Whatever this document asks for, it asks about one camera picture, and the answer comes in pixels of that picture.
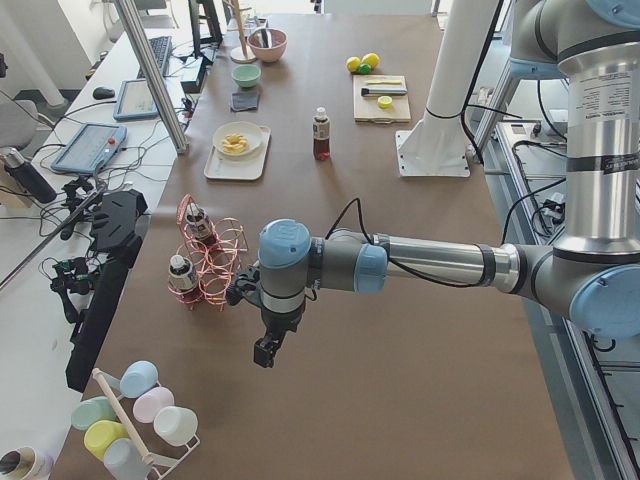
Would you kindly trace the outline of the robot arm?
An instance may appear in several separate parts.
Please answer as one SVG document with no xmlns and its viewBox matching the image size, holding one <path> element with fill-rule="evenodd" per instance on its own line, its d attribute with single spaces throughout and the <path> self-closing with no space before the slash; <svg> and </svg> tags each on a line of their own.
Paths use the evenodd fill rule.
<svg viewBox="0 0 640 480">
<path fill-rule="evenodd" d="M 256 306 L 265 334 L 254 360 L 274 364 L 319 289 L 379 292 L 390 276 L 453 287 L 493 287 L 530 299 L 592 335 L 639 332 L 639 5 L 635 1 L 521 1 L 512 60 L 568 81 L 562 200 L 536 213 L 562 215 L 550 245 L 498 247 L 352 232 L 322 237 L 292 219 L 267 224 L 257 262 L 236 273 L 229 304 Z"/>
</svg>

